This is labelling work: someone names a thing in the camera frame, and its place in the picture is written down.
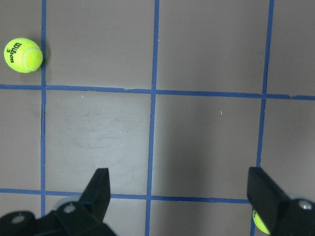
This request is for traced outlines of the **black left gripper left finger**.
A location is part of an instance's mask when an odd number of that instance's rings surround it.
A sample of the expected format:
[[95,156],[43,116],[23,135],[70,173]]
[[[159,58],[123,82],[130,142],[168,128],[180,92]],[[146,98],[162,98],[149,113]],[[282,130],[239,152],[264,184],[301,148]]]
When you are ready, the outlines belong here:
[[109,236],[103,223],[109,202],[109,170],[97,169],[79,200],[60,205],[55,215],[66,236]]

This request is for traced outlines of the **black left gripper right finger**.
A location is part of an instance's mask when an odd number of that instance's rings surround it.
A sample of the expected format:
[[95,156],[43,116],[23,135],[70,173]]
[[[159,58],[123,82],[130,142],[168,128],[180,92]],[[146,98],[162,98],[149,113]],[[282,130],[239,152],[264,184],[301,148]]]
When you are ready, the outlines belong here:
[[247,198],[272,236],[313,236],[315,203],[286,194],[261,167],[248,170]]

